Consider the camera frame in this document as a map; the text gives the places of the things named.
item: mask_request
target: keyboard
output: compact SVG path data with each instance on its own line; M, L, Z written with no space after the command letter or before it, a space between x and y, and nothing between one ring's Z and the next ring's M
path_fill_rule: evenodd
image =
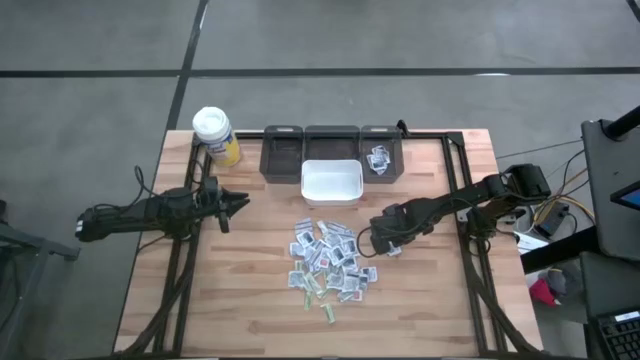
M640 359L640 309L599 316L595 323L607 359Z

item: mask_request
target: pile of packets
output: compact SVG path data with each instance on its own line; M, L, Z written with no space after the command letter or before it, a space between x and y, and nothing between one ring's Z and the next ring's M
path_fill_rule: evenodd
M356 247L355 234L342 224L328 221L317 222L322 238L316 239L311 218L301 220L295 225L297 242L289 244L292 257L301 257L295 261L295 270L289 272L289 287L305 290L305 310L311 308L312 298L324 300L331 290L338 294L340 302L362 301L363 294L370 283L378 281L375 267L358 267L360 256ZM389 256L402 252L392 248ZM335 322L331 304L321 306L327 315L329 324Z
M391 157L384 146L379 145L371 149L371 154L367 155L367 161L371 170L376 174L382 175L387 171L387 167L391 164Z

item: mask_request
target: white box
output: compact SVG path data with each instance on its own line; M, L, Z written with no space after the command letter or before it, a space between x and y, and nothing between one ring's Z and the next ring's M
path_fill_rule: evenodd
M358 160L307 160L300 184L311 206L354 205L364 191L362 165Z

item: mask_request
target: black bin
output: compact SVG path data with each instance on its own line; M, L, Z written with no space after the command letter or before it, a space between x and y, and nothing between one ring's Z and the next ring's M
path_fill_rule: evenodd
M304 129L305 160L358 160L360 129L350 125L311 125Z
M391 159L391 163L382 175L373 171L367 161L367 155L372 154L371 149L379 145L387 149ZM360 131L360 163L365 183L393 184L404 172L400 130L395 126L363 126Z
M260 172L268 183L300 182L303 142L300 126L270 125L264 129Z

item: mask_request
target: red object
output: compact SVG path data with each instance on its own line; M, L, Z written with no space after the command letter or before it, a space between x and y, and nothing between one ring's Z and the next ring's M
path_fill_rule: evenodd
M538 279L538 281L531 285L529 293L531 297L536 300L542 301L549 306L557 306L555 298L551 295L551 290L549 290L549 285L544 279Z

